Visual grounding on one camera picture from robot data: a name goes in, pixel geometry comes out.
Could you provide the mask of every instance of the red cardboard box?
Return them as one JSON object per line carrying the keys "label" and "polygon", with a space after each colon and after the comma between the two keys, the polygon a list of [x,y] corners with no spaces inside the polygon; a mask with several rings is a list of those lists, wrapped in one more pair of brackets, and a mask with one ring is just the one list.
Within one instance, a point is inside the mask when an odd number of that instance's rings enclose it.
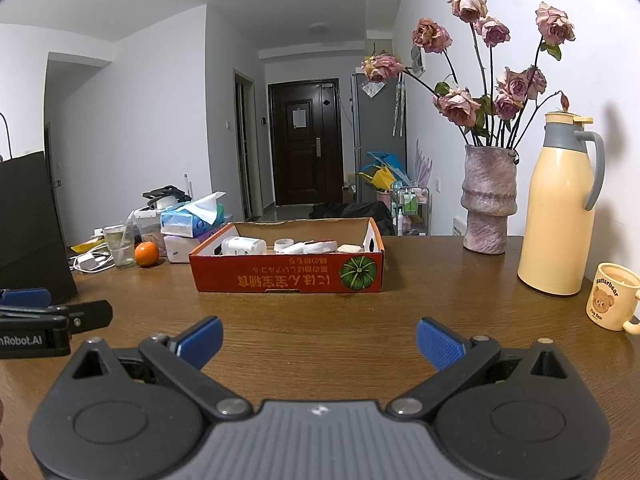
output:
{"label": "red cardboard box", "polygon": [[[261,238],[268,254],[223,256],[222,240]],[[363,246],[356,254],[276,254],[280,238],[296,242],[335,240]],[[384,246],[371,218],[236,222],[220,229],[189,254],[200,292],[379,292]]]}

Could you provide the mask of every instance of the mug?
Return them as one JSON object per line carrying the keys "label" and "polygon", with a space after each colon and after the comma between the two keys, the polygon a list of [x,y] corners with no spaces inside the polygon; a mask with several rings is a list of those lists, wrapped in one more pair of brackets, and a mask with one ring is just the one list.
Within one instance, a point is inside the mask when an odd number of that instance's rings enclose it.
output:
{"label": "mug", "polygon": [[587,301],[587,316],[608,330],[640,334],[640,324],[629,321],[638,300],[640,276],[617,264],[600,264]]}

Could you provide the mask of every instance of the black cloth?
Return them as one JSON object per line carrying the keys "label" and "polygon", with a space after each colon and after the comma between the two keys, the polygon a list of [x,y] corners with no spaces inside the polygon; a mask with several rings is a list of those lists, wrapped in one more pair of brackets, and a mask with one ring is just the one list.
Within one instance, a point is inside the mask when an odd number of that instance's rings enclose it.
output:
{"label": "black cloth", "polygon": [[373,218],[381,235],[393,236],[396,234],[391,212],[386,204],[380,200],[355,204],[327,202],[315,204],[309,213],[309,219],[319,218]]}
{"label": "black cloth", "polygon": [[0,164],[0,288],[37,287],[52,304],[76,293],[43,152]]}

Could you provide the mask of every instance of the flower vase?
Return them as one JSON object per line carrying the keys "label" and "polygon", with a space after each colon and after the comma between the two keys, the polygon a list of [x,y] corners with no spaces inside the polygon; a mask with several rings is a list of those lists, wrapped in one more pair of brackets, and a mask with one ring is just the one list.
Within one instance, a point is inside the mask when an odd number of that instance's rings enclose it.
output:
{"label": "flower vase", "polygon": [[516,153],[505,148],[466,145],[460,203],[467,209],[463,245],[482,254],[502,254],[507,216],[516,205]]}

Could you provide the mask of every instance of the blue gripper pad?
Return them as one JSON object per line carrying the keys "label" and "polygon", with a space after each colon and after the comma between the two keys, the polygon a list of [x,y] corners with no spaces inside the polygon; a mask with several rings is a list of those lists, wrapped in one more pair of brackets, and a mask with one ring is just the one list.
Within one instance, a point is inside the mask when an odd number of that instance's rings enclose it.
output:
{"label": "blue gripper pad", "polygon": [[172,339],[169,350],[200,370],[222,348],[222,321],[209,316]]}
{"label": "blue gripper pad", "polygon": [[47,308],[50,304],[51,294],[46,288],[0,289],[0,305]]}
{"label": "blue gripper pad", "polygon": [[443,370],[466,354],[470,343],[431,319],[421,319],[415,328],[415,343],[420,353],[436,368]]}

